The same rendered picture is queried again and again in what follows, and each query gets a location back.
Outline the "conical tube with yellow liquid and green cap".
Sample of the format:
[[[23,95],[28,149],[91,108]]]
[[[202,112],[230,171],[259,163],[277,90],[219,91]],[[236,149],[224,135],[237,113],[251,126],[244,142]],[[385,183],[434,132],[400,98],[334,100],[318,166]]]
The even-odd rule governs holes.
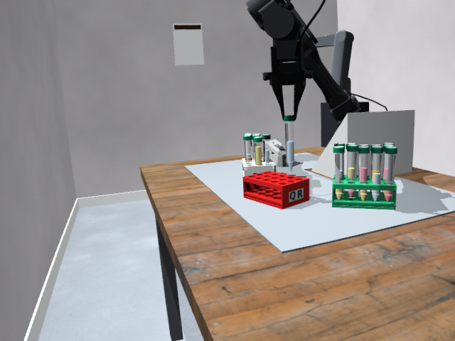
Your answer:
[[[255,142],[255,165],[262,166],[262,149],[261,149],[261,142],[262,137],[254,137]]]

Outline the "red test tube rack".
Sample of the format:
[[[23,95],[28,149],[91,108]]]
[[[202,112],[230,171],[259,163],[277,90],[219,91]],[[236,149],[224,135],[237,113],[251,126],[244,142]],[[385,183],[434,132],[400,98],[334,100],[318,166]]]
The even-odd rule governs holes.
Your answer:
[[[242,179],[243,195],[249,200],[282,210],[309,201],[309,178],[267,171]]]

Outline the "green test tube rack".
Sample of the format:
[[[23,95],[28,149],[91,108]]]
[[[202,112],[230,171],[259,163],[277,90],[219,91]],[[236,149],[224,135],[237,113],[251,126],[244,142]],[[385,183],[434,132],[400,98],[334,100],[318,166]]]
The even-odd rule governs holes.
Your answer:
[[[378,201],[373,200],[372,194],[368,192],[365,201],[359,198],[359,193],[356,191],[353,197],[349,197],[348,191],[343,191],[341,200],[337,200],[335,195],[335,189],[347,189],[347,190],[394,190],[393,199],[386,202],[383,192],[380,192],[380,198]],[[378,210],[395,210],[396,206],[396,194],[397,185],[394,181],[392,185],[386,185],[384,178],[382,178],[381,184],[373,184],[368,175],[368,184],[359,183],[359,175],[356,176],[356,180],[348,180],[348,176],[344,175],[343,183],[335,182],[335,175],[333,177],[333,188],[332,188],[332,207],[342,208],[360,208],[360,209],[378,209]],[[340,204],[339,204],[340,203]],[[357,204],[357,205],[352,205]],[[391,206],[393,205],[393,206]]]

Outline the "white tube rack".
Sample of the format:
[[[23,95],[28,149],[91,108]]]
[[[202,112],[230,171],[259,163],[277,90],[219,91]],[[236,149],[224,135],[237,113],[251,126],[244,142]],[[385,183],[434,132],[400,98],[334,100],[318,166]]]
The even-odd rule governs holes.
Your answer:
[[[276,165],[274,161],[269,157],[268,162],[264,162],[262,158],[262,166],[256,166],[254,158],[252,158],[251,163],[246,163],[245,158],[242,158],[242,174],[243,177],[248,175],[254,175],[258,173],[263,173],[267,171],[276,172]]]

